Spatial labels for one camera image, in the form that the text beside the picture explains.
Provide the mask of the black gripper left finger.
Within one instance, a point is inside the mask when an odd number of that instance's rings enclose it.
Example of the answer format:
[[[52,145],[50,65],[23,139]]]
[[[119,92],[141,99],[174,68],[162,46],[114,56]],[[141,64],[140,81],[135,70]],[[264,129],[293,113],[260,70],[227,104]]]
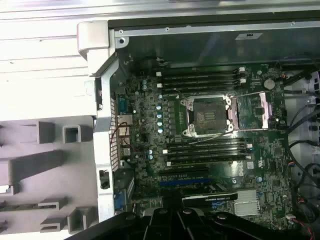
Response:
[[[177,229],[174,226],[172,210],[152,208],[143,217],[133,212],[123,212],[70,238],[72,240],[171,240]]]

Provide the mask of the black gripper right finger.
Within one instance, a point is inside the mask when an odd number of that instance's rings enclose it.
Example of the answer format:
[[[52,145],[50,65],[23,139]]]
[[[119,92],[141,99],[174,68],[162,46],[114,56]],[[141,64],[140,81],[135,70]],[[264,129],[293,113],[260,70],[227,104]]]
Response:
[[[191,240],[307,240],[296,230],[273,230],[229,212],[217,212],[207,218],[194,208],[177,213]]]

